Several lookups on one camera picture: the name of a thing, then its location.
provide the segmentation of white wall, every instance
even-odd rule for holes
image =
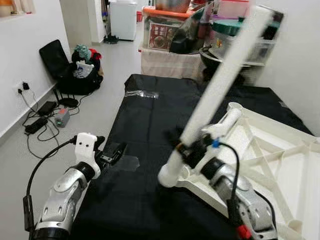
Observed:
[[[91,45],[87,0],[60,0],[69,46]]]
[[[135,2],[137,3],[136,10],[140,12],[143,6],[148,6],[149,4],[149,0],[135,0]]]
[[[106,35],[102,21],[101,0],[60,0],[66,34],[71,48],[91,46]]]
[[[320,136],[320,1],[256,0],[285,14],[257,85],[270,87]]]
[[[101,0],[87,0],[90,22],[91,41],[101,43],[106,35],[105,25],[102,21]]]
[[[59,39],[70,58],[59,0],[34,0],[34,7],[35,14],[0,21],[0,136],[28,111],[17,94],[22,80],[29,83],[37,100],[55,83],[47,73],[39,49]],[[26,98],[33,102],[30,94],[26,93]]]

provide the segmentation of black tablecloth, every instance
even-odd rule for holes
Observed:
[[[137,156],[140,167],[136,171],[111,168],[91,181],[71,238],[235,239],[235,230],[219,212],[188,190],[166,189],[157,180],[172,152],[163,133],[186,125],[205,86],[190,79],[134,74],[125,89],[159,94],[158,99],[125,97],[104,148],[111,152],[115,143],[126,142],[126,155]],[[212,123],[226,113],[229,102],[310,134],[270,88],[233,86]]]

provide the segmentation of white refrigerator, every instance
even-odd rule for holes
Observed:
[[[137,31],[137,3],[131,0],[110,1],[111,34],[120,40],[133,41]]]

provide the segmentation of floor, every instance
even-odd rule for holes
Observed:
[[[81,101],[80,113],[72,116],[67,126],[60,129],[57,137],[60,143],[80,132],[108,136],[124,96],[124,82],[131,74],[138,74],[141,71],[141,57],[138,52],[141,40],[142,23],[138,23],[135,41],[93,46],[103,56],[101,65],[104,81],[99,90]],[[56,146],[54,140],[39,142],[34,135],[30,138],[30,148],[39,156],[44,156]],[[27,137],[23,127],[20,127],[0,147],[0,159],[1,239],[27,239],[28,233],[24,231],[22,198],[26,194],[30,173],[39,160],[28,152]],[[74,146],[68,145],[39,168],[31,187],[35,221],[48,197],[49,187],[74,164]]]

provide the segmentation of robotic arm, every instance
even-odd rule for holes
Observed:
[[[101,170],[107,165],[113,165],[122,156],[125,145],[116,149],[114,156],[103,160],[102,151],[98,147],[105,141],[103,136],[79,133],[68,143],[75,144],[76,165],[71,166],[50,188],[40,218],[34,226],[31,195],[23,198],[24,227],[30,232],[32,240],[66,240],[68,239],[74,221],[76,206],[82,193],[91,179],[100,176]]]
[[[229,219],[235,225],[241,239],[276,240],[278,234],[271,203],[256,192],[245,177],[238,176],[239,164],[235,170],[217,158],[219,146],[222,145],[229,147],[239,161],[233,147],[219,142],[219,138],[225,136],[242,115],[241,105],[230,105],[233,107],[228,109],[226,117],[220,123],[204,127],[200,139],[190,147],[180,142],[175,150],[185,164],[209,180],[209,185],[227,205]],[[213,148],[211,154],[207,154],[208,148]]]

